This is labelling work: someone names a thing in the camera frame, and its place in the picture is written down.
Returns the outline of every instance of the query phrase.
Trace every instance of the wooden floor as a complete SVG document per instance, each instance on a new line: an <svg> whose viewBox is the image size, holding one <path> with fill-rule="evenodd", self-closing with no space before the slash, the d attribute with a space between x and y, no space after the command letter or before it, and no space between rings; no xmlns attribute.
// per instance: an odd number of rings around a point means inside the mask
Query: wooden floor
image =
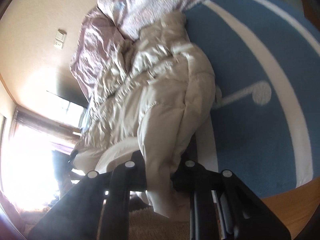
<svg viewBox="0 0 320 240"><path fill-rule="evenodd" d="M294 239L320 203L320 178L294 190L265 198L263 202L287 226Z"/></svg>

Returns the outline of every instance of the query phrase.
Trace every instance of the electrical outlet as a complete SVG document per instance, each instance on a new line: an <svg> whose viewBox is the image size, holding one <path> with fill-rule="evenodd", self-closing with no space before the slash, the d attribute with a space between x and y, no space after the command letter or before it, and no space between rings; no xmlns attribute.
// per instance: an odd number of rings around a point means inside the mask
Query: electrical outlet
<svg viewBox="0 0 320 240"><path fill-rule="evenodd" d="M55 41L55 43L54 43L54 46L55 46L56 48L58 48L58 49L62 49L62 47L63 47L63 42L62 42L62 41L58 41L58 40L56 39L56 41Z"/></svg>

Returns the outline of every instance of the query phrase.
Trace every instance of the light switch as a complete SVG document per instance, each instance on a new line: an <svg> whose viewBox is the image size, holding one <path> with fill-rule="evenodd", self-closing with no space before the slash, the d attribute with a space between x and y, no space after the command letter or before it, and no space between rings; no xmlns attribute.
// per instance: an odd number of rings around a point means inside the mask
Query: light switch
<svg viewBox="0 0 320 240"><path fill-rule="evenodd" d="M57 35L56 35L56 40L64 42L66 39L66 33L62 30L58 30Z"/></svg>

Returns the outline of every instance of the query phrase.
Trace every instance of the beige wall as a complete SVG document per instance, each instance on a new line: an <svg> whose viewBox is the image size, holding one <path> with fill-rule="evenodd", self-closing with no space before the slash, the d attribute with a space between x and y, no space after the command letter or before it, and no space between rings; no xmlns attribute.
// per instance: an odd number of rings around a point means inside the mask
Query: beige wall
<svg viewBox="0 0 320 240"><path fill-rule="evenodd" d="M8 123L11 122L12 117L14 116L15 108L15 103L0 82L0 113L8 119Z"/></svg>
<svg viewBox="0 0 320 240"><path fill-rule="evenodd" d="M45 115L46 90L82 96L69 71L81 21L96 0L13 0L0 20L0 73L17 104ZM64 48L54 47L58 29ZM12 109L12 102L5 99Z"/></svg>

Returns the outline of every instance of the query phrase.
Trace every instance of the blanket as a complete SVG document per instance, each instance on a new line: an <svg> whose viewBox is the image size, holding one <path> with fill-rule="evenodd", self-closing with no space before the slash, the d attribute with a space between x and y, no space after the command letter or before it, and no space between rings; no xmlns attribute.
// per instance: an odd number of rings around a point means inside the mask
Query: blanket
<svg viewBox="0 0 320 240"><path fill-rule="evenodd" d="M202 0L97 0L85 15L70 71L88 102L97 76L124 38L138 39L140 30L174 10L187 10Z"/></svg>
<svg viewBox="0 0 320 240"><path fill-rule="evenodd" d="M186 40L185 22L182 13L169 13L142 29L134 44L117 46L98 76L89 128L74 149L74 166L85 173L111 171L140 150L148 204L175 220L189 219L189 203L170 176L215 96L211 64Z"/></svg>

